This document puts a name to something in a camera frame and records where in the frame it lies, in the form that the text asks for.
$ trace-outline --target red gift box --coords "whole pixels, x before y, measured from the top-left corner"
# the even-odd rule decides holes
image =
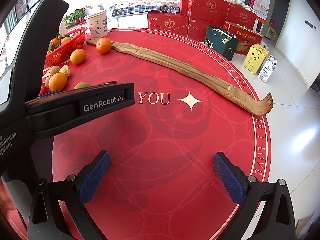
[[[187,36],[189,18],[179,13],[148,12],[148,28]]]
[[[222,28],[231,34],[234,34],[240,40],[238,46],[236,47],[236,53],[242,55],[247,55],[250,47],[256,43],[260,44],[263,38],[261,34],[250,30],[247,27],[227,21],[224,22]]]
[[[188,16],[223,24],[227,18],[229,2],[223,0],[189,0]]]
[[[227,22],[232,22],[253,29],[257,15],[254,12],[244,9],[242,6],[232,4],[229,5]]]
[[[179,13],[182,15],[187,15],[188,13],[188,3],[189,0],[180,0]]]
[[[222,24],[217,22],[210,22],[206,20],[190,18],[187,37],[194,39],[195,41],[204,42],[208,26],[222,27]]]

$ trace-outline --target green gift bag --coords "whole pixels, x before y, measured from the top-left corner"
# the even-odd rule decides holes
[[[234,34],[215,26],[208,26],[204,44],[223,55],[227,60],[232,60],[239,39]]]

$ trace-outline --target potted plant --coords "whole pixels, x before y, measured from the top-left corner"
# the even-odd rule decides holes
[[[66,17],[63,19],[63,22],[66,25],[67,29],[71,28],[73,25],[79,24],[80,21],[82,21],[82,17],[84,16],[84,10],[84,8],[76,9],[70,15],[66,14]]]
[[[79,24],[80,19],[84,15],[84,13],[82,12],[82,9],[76,9],[71,15],[74,18],[75,24]]]

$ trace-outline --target yellow box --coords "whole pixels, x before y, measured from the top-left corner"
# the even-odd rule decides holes
[[[263,48],[260,44],[253,44],[250,47],[248,55],[242,65],[255,74],[268,53],[269,51]]]

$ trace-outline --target white box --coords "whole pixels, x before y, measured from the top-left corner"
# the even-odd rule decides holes
[[[273,35],[273,32],[272,30],[270,29],[270,27],[268,27],[267,29],[267,33],[266,33],[266,37],[271,40],[272,39],[272,35]]]
[[[263,41],[261,41],[260,45],[261,45],[261,47],[263,47],[264,49],[268,50],[268,46],[267,46]]]
[[[267,79],[270,77],[271,73],[274,71],[277,65],[277,60],[270,55],[266,60],[265,64],[263,65],[258,77],[263,81],[266,82]]]

